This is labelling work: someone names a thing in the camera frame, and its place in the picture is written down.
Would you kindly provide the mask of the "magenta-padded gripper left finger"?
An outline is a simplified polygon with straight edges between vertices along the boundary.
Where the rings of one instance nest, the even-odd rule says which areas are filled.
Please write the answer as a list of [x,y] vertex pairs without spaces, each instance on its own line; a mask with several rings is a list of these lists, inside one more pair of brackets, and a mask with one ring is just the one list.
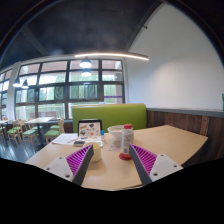
[[67,157],[57,157],[45,167],[45,170],[81,186],[93,155],[93,145],[90,144]]

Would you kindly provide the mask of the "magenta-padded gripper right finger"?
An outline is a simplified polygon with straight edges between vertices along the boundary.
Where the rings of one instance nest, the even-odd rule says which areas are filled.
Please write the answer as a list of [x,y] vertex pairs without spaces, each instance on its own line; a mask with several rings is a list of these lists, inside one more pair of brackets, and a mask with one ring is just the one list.
[[143,185],[150,184],[182,169],[182,166],[167,155],[156,155],[134,144],[129,145],[129,154]]

